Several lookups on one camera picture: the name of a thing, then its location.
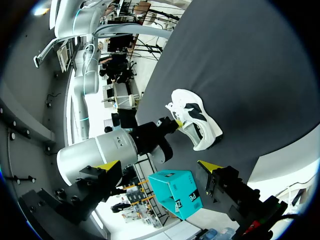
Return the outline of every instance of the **desk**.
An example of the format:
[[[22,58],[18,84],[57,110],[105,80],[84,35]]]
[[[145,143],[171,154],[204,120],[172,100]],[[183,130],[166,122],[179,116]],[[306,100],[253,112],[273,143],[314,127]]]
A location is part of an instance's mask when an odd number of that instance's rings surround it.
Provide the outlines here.
[[[168,135],[173,158],[154,163],[158,171],[192,171],[206,209],[220,207],[200,185],[197,160],[231,165],[247,182],[260,156],[295,142],[320,121],[316,74],[285,19],[267,1],[245,7],[238,1],[193,1],[139,104],[139,124],[156,122],[172,117],[165,108],[172,91],[187,89],[202,98],[221,127],[222,141],[199,152],[183,133]]]
[[[114,96],[108,96],[107,90],[113,88]],[[116,108],[117,109],[133,109],[136,107],[136,101],[140,100],[139,95],[137,94],[128,94],[127,86],[125,83],[113,83],[111,87],[109,86],[103,86],[103,100],[104,107],[110,108],[114,106],[114,103],[116,102]]]

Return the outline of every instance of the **person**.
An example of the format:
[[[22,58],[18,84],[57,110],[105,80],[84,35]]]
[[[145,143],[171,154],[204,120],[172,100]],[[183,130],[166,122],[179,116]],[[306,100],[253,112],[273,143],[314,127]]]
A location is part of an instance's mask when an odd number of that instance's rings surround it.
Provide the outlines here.
[[[126,77],[120,75],[127,70],[128,60],[125,54],[113,54],[106,59],[100,59],[103,69],[99,71],[101,77],[108,76],[107,82],[122,83],[127,80]]]

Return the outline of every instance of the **chair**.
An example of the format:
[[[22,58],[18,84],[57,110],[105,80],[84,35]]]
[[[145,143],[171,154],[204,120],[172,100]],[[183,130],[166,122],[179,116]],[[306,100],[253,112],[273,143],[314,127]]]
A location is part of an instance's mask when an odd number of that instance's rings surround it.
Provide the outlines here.
[[[118,109],[121,128],[132,129],[138,127],[136,113],[137,110],[134,109]]]
[[[111,113],[113,126],[121,126],[122,129],[138,127],[136,113],[137,110],[133,109],[118,109],[118,113]]]

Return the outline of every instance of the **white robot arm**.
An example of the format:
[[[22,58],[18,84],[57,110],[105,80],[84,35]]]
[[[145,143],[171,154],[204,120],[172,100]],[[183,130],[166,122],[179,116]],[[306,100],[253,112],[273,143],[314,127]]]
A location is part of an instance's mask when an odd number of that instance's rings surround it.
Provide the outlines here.
[[[85,95],[96,94],[99,89],[98,61],[101,56],[100,50],[96,47],[97,39],[93,38],[92,43],[85,48],[83,55],[82,76],[77,76],[73,81],[72,102],[76,126],[81,140],[89,138],[89,115],[85,101]]]

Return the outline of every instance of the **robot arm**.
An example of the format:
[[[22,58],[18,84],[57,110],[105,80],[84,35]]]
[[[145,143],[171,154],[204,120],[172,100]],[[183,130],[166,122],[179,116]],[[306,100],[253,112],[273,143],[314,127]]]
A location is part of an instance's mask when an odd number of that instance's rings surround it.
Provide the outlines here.
[[[83,54],[83,67],[79,69],[82,76],[74,78],[72,102],[78,133],[82,141],[89,138],[89,115],[85,95],[96,94],[99,89],[98,61],[101,56],[100,50],[95,44],[98,40],[93,39],[87,45]]]
[[[99,0],[83,7],[83,0],[61,0],[54,34],[60,38],[92,34],[99,26],[100,17],[111,0]]]

